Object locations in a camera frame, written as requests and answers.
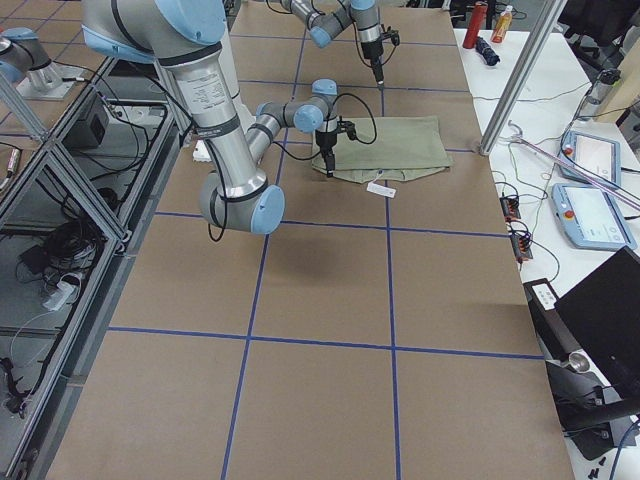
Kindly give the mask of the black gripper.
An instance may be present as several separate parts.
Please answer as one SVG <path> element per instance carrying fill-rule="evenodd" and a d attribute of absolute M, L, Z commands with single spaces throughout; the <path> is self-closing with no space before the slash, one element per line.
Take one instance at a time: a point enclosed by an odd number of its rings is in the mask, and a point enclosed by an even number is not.
<path fill-rule="evenodd" d="M 377 84 L 384 83 L 384 71 L 382 67 L 382 55 L 384 52 L 381 38 L 374 41 L 360 42 L 365 63 L 372 69 Z"/>
<path fill-rule="evenodd" d="M 323 157 L 326 176 L 332 178 L 335 171 L 335 154 L 333 148 L 337 144 L 337 137 L 339 135 L 339 129 L 334 128 L 330 131 L 315 131 L 315 144 L 319 148 L 320 154 Z"/>

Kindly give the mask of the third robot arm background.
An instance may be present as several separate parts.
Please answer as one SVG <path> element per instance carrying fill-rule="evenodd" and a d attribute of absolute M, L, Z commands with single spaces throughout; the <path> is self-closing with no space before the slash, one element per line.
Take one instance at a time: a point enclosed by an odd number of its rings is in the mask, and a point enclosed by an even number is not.
<path fill-rule="evenodd" d="M 71 89 L 38 35 L 26 27 L 1 32 L 1 73 L 19 94 L 30 100 L 62 100 Z"/>

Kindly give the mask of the robot arm grey silver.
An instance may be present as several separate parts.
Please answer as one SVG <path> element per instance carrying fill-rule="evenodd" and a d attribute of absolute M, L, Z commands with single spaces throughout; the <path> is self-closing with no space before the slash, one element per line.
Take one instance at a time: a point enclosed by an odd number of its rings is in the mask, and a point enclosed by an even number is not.
<path fill-rule="evenodd" d="M 82 12 L 90 48 L 158 63 L 174 76 L 180 104 L 216 165 L 200 193 L 206 220 L 222 229 L 273 232 L 283 218 L 285 197 L 258 160 L 283 128 L 311 133 L 335 126 L 336 83 L 315 81 L 306 101 L 267 103 L 244 129 L 219 63 L 227 32 L 222 2 L 85 1 Z"/>
<path fill-rule="evenodd" d="M 363 63 L 372 71 L 378 89 L 384 88 L 383 29 L 376 1 L 339 1 L 331 12 L 319 10 L 312 1 L 284 0 L 280 6 L 305 24 L 319 48 L 325 48 L 342 32 L 354 27 Z"/>

